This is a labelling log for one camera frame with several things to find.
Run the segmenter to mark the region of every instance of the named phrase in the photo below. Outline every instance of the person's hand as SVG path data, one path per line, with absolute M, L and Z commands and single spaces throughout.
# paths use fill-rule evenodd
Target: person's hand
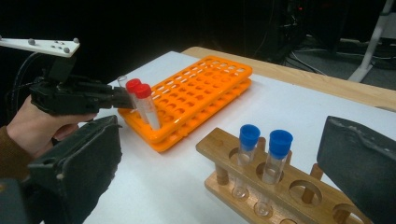
M 96 114 L 52 116 L 31 103 L 27 97 L 7 132 L 21 148 L 38 158 L 52 148 L 51 138 L 62 141 L 78 129 L 78 123 L 93 119 Z

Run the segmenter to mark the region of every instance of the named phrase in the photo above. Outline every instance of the test tube rack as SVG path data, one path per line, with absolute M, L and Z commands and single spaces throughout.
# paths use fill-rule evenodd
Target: test tube rack
M 249 223 L 372 223 L 343 192 L 320 181 L 323 172 L 317 164 L 310 175 L 291 166 L 291 151 L 279 183 L 262 182 L 267 157 L 263 137 L 259 138 L 253 162 L 243 167 L 236 161 L 239 139 L 222 129 L 214 129 L 196 148 L 216 167 L 205 187 Z M 236 178 L 248 184 L 249 195 L 242 200 L 232 195 Z M 274 212 L 268 217 L 254 212 L 261 193 L 273 202 Z
M 154 150 L 163 152 L 247 90 L 251 74 L 245 64 L 206 56 L 151 88 L 161 129 L 152 130 L 136 111 L 119 109 L 119 114 Z

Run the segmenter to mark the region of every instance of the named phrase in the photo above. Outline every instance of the empty test tube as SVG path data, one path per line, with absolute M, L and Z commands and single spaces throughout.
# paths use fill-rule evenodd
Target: empty test tube
M 264 183 L 274 185 L 279 182 L 292 140 L 293 136 L 284 130 L 275 130 L 270 133 L 269 150 L 262 174 Z M 254 206 L 254 211 L 259 217 L 271 216 L 273 214 L 271 200 L 261 194 Z
M 126 88 L 126 83 L 128 82 L 128 77 L 127 76 L 120 76 L 117 78 L 117 81 L 119 82 L 120 87 Z
M 260 130 L 251 124 L 246 124 L 241 127 L 239 134 L 239 148 L 238 148 L 238 165 L 245 166 L 253 161 L 254 148 L 259 141 Z M 236 199 L 245 199 L 248 197 L 248 189 L 246 183 L 240 178 L 235 179 L 233 187 L 233 196 Z
M 131 101 L 132 101 L 132 104 L 133 104 L 134 108 L 137 109 L 137 112 L 139 113 L 140 118 L 145 123 L 149 123 L 149 120 L 146 116 L 145 110 L 144 110 L 143 106 L 141 104 L 139 104 L 136 94 L 135 94 L 136 87 L 141 84 L 142 84 L 142 82 L 140 81 L 139 78 L 133 78 L 126 83 L 125 88 L 128 91 Z
M 149 84 L 138 85 L 134 90 L 134 94 L 136 95 L 138 103 L 142 105 L 145 111 L 151 129 L 159 130 L 161 128 L 161 124 L 158 120 L 157 108 L 152 101 L 151 87 Z

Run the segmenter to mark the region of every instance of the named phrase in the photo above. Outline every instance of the sleeve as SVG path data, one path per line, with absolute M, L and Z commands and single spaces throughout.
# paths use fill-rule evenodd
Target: sleeve
M 14 142 L 6 126 L 0 129 L 0 178 L 23 180 L 29 175 L 27 165 L 33 158 Z

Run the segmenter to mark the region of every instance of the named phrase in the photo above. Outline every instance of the table surface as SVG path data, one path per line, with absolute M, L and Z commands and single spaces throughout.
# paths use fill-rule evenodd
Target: table surface
M 242 125 L 252 123 L 266 138 L 274 129 L 288 130 L 294 136 L 291 165 L 306 173 L 316 162 L 327 116 L 352 119 L 396 139 L 389 127 L 396 113 L 375 108 L 396 109 L 395 91 L 202 48 L 169 52 L 127 76 L 155 85 L 207 55 L 250 65 L 250 88 L 164 153 L 151 149 L 116 109 L 101 110 L 98 117 L 119 116 L 122 160 L 85 223 L 246 223 L 204 186 L 215 166 L 195 145 L 216 127 L 237 136 Z M 323 181 L 335 187 L 326 176 Z

